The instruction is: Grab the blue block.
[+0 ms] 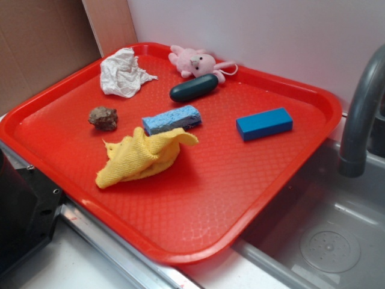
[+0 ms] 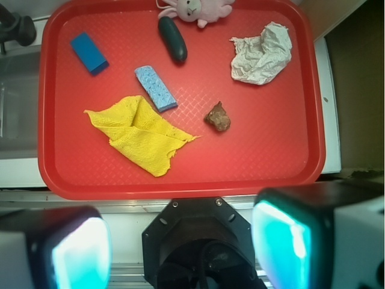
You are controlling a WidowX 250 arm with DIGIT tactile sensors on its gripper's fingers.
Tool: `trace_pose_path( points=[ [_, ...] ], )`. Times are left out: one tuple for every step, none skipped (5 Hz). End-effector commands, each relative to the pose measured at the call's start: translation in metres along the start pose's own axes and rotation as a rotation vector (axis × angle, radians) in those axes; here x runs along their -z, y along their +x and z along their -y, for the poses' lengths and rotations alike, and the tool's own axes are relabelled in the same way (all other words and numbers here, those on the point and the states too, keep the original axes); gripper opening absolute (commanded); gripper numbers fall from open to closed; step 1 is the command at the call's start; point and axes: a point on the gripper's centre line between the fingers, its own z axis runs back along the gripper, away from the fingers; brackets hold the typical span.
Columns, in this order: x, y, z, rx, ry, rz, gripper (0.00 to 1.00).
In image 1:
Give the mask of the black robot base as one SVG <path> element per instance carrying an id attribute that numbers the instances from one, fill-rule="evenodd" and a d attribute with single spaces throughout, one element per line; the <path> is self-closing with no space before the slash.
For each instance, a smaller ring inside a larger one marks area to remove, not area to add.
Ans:
<path id="1" fill-rule="evenodd" d="M 39 169 L 16 169 L 1 152 L 1 277 L 49 244 L 63 190 Z"/>

